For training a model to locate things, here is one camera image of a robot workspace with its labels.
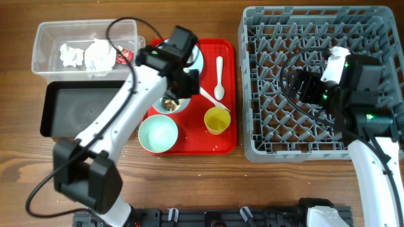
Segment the rice and food leftovers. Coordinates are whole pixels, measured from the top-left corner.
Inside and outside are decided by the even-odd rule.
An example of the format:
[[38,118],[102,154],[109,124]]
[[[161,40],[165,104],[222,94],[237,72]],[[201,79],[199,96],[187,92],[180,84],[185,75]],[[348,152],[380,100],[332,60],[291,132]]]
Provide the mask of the rice and food leftovers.
[[180,103],[176,103],[170,99],[162,99],[162,107],[168,112],[174,112],[180,107]]

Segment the light blue food bowl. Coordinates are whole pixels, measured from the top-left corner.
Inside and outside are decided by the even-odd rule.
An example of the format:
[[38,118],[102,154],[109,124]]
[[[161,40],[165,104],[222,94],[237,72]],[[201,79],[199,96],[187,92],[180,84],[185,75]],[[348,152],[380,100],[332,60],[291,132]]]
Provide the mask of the light blue food bowl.
[[185,98],[185,99],[181,98],[181,99],[178,99],[178,102],[176,102],[176,103],[180,103],[181,106],[180,106],[176,111],[174,111],[174,112],[168,112],[168,111],[164,110],[163,107],[162,107],[162,99],[169,99],[169,98],[160,98],[159,100],[157,100],[157,101],[153,104],[153,108],[154,108],[158,113],[161,113],[161,114],[176,114],[176,113],[178,113],[178,112],[181,112],[181,111],[183,111],[183,110],[189,105],[189,103],[190,103],[190,101],[191,101],[190,98]]

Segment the yellow plastic cup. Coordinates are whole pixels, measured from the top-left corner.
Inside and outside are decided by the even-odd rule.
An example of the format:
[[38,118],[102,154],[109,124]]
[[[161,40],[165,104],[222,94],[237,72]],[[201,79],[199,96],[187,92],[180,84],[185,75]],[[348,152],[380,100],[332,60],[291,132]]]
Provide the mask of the yellow plastic cup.
[[209,133],[221,134],[231,122],[230,112],[221,107],[212,107],[206,111],[204,123]]

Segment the red snack wrapper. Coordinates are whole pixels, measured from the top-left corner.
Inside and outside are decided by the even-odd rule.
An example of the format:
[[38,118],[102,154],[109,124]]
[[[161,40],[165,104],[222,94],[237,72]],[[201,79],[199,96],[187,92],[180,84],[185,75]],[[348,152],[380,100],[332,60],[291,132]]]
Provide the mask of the red snack wrapper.
[[128,49],[124,49],[121,46],[118,46],[119,51],[121,54],[116,55],[116,62],[120,64],[126,65],[127,62],[131,62],[134,57],[134,52]]

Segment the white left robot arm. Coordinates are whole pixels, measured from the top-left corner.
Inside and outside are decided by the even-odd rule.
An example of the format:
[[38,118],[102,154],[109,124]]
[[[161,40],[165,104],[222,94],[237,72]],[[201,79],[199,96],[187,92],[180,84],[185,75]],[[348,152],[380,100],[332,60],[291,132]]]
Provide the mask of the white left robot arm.
[[39,214],[31,209],[37,192],[49,181],[69,199],[82,204],[104,226],[137,226],[135,210],[121,197],[122,178],[116,164],[129,137],[148,109],[161,97],[178,102],[199,94],[199,72],[185,71],[198,37],[175,26],[168,42],[147,45],[126,64],[130,73],[103,112],[74,140],[61,140],[53,149],[53,172],[30,193],[25,211],[35,218],[56,218],[73,210]]

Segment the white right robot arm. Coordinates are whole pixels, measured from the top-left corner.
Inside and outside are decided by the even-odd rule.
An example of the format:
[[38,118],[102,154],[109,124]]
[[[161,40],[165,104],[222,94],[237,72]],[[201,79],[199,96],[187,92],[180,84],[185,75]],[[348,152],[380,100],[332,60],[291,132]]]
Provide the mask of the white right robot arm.
[[[322,53],[325,70],[287,72],[293,59],[306,52]],[[352,54],[344,47],[312,47],[284,62],[278,83],[296,111],[341,133],[357,175],[365,223],[403,226],[401,131],[392,109],[379,104],[383,74],[384,66],[375,57]]]

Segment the grey dishwasher rack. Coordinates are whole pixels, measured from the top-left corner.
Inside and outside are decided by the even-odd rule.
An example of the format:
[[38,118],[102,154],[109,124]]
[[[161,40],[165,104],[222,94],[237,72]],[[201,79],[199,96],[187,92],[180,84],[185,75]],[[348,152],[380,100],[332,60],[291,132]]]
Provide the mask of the grey dishwasher rack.
[[384,67],[380,107],[403,128],[403,40],[386,6],[251,6],[238,29],[243,85],[244,154],[253,162],[348,159],[342,135],[318,125],[328,116],[314,105],[294,110],[278,85],[283,63],[322,72],[324,57],[308,48],[340,46],[377,58]]

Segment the black waste tray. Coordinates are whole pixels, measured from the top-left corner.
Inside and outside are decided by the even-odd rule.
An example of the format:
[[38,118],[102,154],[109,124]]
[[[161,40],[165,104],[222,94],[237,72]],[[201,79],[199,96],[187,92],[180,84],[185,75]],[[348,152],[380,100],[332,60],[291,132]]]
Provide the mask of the black waste tray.
[[45,92],[40,133],[76,137],[104,110],[123,81],[54,81]]

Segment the clear plastic waste bin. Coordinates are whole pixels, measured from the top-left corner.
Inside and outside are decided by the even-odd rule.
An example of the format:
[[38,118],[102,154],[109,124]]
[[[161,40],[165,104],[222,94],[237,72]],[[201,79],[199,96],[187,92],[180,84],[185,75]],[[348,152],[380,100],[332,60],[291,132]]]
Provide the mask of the clear plastic waste bin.
[[87,69],[81,65],[64,65],[61,48],[86,51],[98,40],[106,40],[109,20],[74,20],[43,22],[37,29],[32,52],[32,72],[53,81],[125,80],[129,68],[115,63],[110,69]]

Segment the white plastic fork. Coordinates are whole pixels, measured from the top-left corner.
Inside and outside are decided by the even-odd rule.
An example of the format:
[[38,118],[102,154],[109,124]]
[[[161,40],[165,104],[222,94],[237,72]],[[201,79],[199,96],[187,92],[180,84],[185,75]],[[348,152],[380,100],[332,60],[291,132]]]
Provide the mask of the white plastic fork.
[[212,104],[214,104],[214,106],[216,107],[220,107],[225,109],[226,111],[230,112],[230,110],[222,103],[216,101],[207,91],[205,91],[201,86],[199,87],[199,94],[202,95],[203,97],[205,97],[207,100],[209,100],[210,102],[212,102]]

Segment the light blue plate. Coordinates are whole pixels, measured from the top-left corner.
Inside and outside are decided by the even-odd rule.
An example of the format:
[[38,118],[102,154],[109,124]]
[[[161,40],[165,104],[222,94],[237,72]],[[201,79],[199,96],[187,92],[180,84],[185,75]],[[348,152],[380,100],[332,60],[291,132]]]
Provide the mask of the light blue plate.
[[168,65],[176,74],[200,75],[203,69],[203,55],[194,40],[165,40],[151,56],[159,60],[159,67]]

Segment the white plastic spoon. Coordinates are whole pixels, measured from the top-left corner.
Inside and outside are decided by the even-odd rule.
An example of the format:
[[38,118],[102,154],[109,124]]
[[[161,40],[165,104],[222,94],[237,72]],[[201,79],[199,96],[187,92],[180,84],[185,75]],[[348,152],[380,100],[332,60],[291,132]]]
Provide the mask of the white plastic spoon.
[[218,56],[216,59],[217,69],[217,85],[214,89],[214,95],[217,100],[221,100],[224,97],[225,89],[222,85],[222,73],[223,73],[223,57]]

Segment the red serving tray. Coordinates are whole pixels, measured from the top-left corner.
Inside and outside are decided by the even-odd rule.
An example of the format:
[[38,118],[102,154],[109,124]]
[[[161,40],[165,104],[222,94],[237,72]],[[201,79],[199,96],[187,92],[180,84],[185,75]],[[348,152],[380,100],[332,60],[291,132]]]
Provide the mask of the red serving tray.
[[200,86],[212,97],[217,84],[216,59],[218,56],[223,57],[222,85],[225,94],[219,102],[230,110],[231,122],[223,133],[209,133],[204,123],[204,115],[214,104],[202,95],[193,96],[183,111],[169,115],[177,124],[179,135],[174,146],[165,152],[167,155],[227,154],[237,144],[234,48],[229,41],[221,38],[205,38],[201,39],[200,43],[198,48],[203,55]]

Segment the mint green bowl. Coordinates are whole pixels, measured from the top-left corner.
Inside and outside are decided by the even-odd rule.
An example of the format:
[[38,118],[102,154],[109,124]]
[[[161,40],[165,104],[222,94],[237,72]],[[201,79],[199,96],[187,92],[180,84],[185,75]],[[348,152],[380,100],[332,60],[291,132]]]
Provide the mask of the mint green bowl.
[[145,119],[138,130],[138,140],[151,153],[164,153],[177,141],[177,124],[167,115],[152,115]]

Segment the large crumpled white napkin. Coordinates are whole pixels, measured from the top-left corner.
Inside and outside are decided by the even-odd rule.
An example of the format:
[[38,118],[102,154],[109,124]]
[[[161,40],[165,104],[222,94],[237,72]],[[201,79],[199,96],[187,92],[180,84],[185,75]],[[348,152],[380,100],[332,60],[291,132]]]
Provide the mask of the large crumpled white napkin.
[[94,39],[84,53],[86,71],[90,76],[106,76],[116,63],[116,49],[107,40]]

